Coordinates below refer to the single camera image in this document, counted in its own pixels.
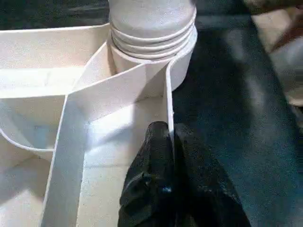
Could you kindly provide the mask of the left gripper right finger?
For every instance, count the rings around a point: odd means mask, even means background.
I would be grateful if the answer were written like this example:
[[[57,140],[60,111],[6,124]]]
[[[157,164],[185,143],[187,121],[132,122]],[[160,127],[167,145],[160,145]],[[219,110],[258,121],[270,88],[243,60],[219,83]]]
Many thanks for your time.
[[[179,226],[249,227],[235,187],[200,135],[176,124],[174,143]]]

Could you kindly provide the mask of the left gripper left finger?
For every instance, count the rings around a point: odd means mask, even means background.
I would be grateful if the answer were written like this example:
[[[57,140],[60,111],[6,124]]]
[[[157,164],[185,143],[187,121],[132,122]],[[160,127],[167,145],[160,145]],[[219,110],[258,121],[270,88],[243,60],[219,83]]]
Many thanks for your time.
[[[173,227],[173,148],[166,122],[152,122],[131,163],[120,196],[119,227]]]

